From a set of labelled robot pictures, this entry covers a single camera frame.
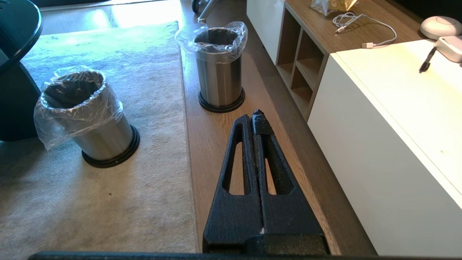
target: cabinet top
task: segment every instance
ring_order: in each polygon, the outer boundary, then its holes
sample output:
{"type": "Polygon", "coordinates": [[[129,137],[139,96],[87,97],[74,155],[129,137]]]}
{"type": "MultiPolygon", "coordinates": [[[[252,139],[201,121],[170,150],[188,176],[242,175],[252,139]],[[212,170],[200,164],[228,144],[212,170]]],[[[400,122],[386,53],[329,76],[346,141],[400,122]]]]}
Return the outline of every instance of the cabinet top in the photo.
{"type": "MultiPolygon", "coordinates": [[[[367,18],[358,19],[343,32],[336,34],[337,27],[332,19],[338,12],[325,17],[310,7],[311,2],[286,0],[285,7],[324,54],[359,49],[363,43],[379,43],[393,37],[389,28],[367,18]]],[[[360,1],[351,11],[357,15],[364,13],[393,27],[398,34],[394,43],[425,38],[419,31],[422,19],[393,0],[360,1]]]]}
{"type": "Polygon", "coordinates": [[[437,51],[420,74],[433,44],[420,40],[332,55],[462,208],[462,68],[437,51]]]}

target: white cabinet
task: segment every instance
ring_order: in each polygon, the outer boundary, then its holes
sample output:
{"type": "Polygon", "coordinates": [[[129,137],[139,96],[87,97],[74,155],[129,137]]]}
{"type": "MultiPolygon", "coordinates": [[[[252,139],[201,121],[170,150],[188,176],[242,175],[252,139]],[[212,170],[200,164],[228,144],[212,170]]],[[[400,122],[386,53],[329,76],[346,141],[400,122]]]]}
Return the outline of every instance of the white cabinet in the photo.
{"type": "Polygon", "coordinates": [[[247,16],[276,64],[284,0],[247,0],[247,16]]]}
{"type": "Polygon", "coordinates": [[[379,255],[462,256],[460,67],[436,54],[418,74],[431,48],[331,54],[308,119],[379,255]]]}

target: white cable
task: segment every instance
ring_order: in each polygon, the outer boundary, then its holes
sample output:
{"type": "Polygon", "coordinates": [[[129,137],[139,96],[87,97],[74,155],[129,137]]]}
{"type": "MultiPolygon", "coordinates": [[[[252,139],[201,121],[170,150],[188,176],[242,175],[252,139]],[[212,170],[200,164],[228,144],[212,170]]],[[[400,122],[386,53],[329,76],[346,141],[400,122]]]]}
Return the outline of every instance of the white cable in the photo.
{"type": "Polygon", "coordinates": [[[339,33],[341,31],[343,31],[345,28],[347,28],[350,24],[352,24],[354,21],[356,21],[357,19],[361,18],[361,17],[367,17],[373,21],[376,21],[378,22],[379,24],[383,25],[383,26],[386,26],[388,28],[390,28],[390,30],[392,30],[393,34],[395,35],[395,37],[393,37],[393,39],[390,39],[390,40],[386,40],[386,41],[383,41],[381,43],[363,43],[362,45],[362,48],[366,48],[366,49],[372,49],[373,47],[376,47],[376,46],[379,46],[379,45],[383,45],[385,43],[390,43],[390,42],[393,42],[396,40],[396,38],[398,38],[398,35],[396,33],[396,31],[388,24],[385,24],[385,23],[382,23],[381,21],[378,21],[376,19],[373,19],[373,18],[370,18],[369,16],[365,15],[365,14],[360,14],[358,16],[356,16],[354,13],[352,12],[347,12],[345,14],[341,14],[341,15],[338,15],[336,16],[334,19],[332,19],[332,22],[334,23],[335,26],[338,27],[338,29],[335,31],[336,33],[339,33]],[[347,22],[345,23],[342,23],[342,20],[343,19],[349,19],[347,22]]]}

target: beige carpet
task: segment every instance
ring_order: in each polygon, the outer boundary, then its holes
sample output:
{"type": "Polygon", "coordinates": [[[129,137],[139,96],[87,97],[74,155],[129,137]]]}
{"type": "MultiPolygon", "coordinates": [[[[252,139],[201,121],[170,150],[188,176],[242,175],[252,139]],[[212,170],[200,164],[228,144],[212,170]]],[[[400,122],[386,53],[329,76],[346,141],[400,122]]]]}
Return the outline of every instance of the beige carpet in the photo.
{"type": "Polygon", "coordinates": [[[106,73],[141,135],[126,162],[89,166],[69,142],[0,142],[0,259],[43,250],[196,252],[177,23],[43,36],[22,60],[106,73]]]}

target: black pen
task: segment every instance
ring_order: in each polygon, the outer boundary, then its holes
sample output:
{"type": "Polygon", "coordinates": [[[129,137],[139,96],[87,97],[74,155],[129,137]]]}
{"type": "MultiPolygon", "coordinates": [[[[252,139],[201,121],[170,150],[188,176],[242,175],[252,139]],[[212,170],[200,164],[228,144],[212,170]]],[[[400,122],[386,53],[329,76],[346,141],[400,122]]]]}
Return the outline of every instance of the black pen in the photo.
{"type": "Polygon", "coordinates": [[[430,60],[432,59],[435,52],[436,52],[436,47],[433,47],[433,49],[430,51],[427,58],[425,59],[424,64],[420,66],[419,73],[422,73],[428,70],[428,68],[430,67],[430,60]]]}

